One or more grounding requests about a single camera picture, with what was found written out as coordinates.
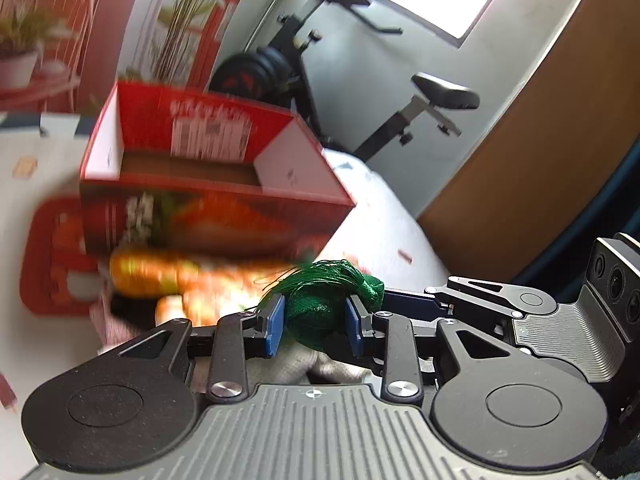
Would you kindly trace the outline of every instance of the metal pole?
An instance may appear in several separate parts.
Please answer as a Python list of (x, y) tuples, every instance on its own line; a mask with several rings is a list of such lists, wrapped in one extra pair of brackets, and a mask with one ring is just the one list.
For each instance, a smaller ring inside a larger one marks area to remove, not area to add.
[(258, 22), (258, 24), (255, 26), (254, 31), (252, 32), (251, 36), (249, 37), (249, 40), (246, 42), (246, 44), (244, 46), (244, 49), (242, 50), (243, 52), (247, 52), (251, 48), (252, 44), (255, 41), (255, 38), (260, 33), (260, 30), (262, 29), (262, 26), (264, 25), (264, 22), (267, 21), (267, 18), (271, 14), (271, 11), (276, 6), (278, 1), (279, 0), (272, 0), (270, 5), (269, 5), (269, 7), (267, 7), (267, 10), (264, 11), (264, 14), (260, 18), (260, 21)]

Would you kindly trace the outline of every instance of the potted plant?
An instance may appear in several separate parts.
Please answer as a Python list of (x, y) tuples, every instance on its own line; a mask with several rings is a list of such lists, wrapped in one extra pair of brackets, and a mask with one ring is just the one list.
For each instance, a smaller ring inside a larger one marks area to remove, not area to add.
[(46, 43), (73, 35), (46, 9), (15, 5), (0, 16), (0, 89), (27, 86)]

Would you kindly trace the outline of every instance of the brown wooden panel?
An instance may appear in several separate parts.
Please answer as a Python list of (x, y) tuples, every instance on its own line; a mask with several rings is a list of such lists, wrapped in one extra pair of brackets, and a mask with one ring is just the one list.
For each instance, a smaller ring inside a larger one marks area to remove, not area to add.
[(618, 166), (640, 134), (639, 16), (640, 0), (582, 0), (511, 107), (418, 218), (450, 272), (510, 280)]

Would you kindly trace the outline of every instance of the plant pot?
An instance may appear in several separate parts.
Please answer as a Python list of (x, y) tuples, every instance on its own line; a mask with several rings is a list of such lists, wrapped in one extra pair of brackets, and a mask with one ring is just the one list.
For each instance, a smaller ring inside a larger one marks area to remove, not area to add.
[(0, 57), (0, 90), (28, 86), (37, 60), (38, 53), (36, 51), (11, 57)]

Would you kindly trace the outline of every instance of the open box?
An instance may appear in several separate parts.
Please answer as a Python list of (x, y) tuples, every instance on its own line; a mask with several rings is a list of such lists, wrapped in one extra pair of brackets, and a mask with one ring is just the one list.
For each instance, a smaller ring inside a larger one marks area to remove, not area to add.
[(118, 82), (80, 170), (86, 250), (313, 258), (354, 204), (295, 114)]

